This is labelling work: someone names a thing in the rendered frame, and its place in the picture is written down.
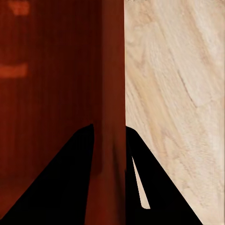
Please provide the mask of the storage box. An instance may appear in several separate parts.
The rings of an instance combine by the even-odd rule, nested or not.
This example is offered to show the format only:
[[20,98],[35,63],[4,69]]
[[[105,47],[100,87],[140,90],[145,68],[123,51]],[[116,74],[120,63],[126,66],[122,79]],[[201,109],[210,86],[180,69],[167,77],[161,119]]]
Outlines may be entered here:
[[94,127],[84,225],[126,225],[124,0],[0,0],[0,220]]

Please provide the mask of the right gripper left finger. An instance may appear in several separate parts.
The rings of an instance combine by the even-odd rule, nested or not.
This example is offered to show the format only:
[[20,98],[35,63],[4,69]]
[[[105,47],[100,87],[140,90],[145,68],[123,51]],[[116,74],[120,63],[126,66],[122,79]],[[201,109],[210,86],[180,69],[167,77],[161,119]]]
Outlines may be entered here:
[[84,225],[94,127],[77,130],[0,225]]

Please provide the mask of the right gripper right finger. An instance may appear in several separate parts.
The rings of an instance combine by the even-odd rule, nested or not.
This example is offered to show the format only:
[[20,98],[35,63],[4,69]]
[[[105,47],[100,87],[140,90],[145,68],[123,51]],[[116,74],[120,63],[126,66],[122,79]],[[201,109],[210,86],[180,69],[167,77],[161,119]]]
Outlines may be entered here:
[[[144,140],[126,126],[126,225],[203,225]],[[150,209],[141,205],[135,162]]]

